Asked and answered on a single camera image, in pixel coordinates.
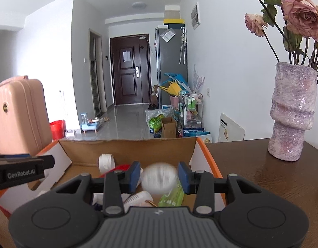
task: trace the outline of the tiled floor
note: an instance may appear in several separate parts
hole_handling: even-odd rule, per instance
[[[148,104],[115,106],[105,113],[109,121],[104,122],[97,133],[88,131],[77,135],[77,140],[151,139],[153,134],[150,134],[145,118],[148,108]]]

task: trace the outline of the yellow item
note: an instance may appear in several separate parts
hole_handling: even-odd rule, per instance
[[[180,24],[184,24],[184,19],[181,18],[166,18],[164,19],[164,24],[167,23],[180,23]]]
[[[182,90],[181,87],[176,82],[169,82],[170,85],[168,88],[160,86],[162,90],[168,92],[170,95],[178,96],[178,93]]]

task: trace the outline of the pink suitcase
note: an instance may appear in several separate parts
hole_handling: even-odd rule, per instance
[[[0,86],[0,154],[36,155],[51,142],[42,83],[22,79]]]

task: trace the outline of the red bucket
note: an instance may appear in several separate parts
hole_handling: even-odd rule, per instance
[[[57,120],[50,123],[50,128],[52,132],[52,139],[59,140],[64,138],[64,121]]]

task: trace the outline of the refrigerator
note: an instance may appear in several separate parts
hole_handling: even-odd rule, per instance
[[[167,31],[167,29],[156,29],[158,86],[160,86],[164,81],[166,81],[169,78],[165,76],[164,73],[181,74],[184,77],[184,79],[188,81],[187,56],[185,59],[185,64],[183,64],[184,47],[181,64],[179,64],[182,30],[174,30],[175,36],[171,38],[168,42],[166,42],[160,36],[164,31]],[[158,90],[158,101],[159,108],[162,108],[162,105],[171,104],[169,94],[161,89]]]

